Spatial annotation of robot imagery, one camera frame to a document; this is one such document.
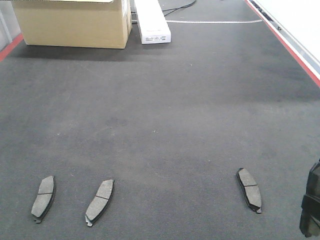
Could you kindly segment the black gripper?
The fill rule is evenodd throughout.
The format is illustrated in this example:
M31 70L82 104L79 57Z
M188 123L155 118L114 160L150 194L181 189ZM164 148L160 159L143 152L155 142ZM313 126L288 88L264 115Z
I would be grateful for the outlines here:
M306 237L320 236L320 162L309 171L306 191L301 203L299 229Z

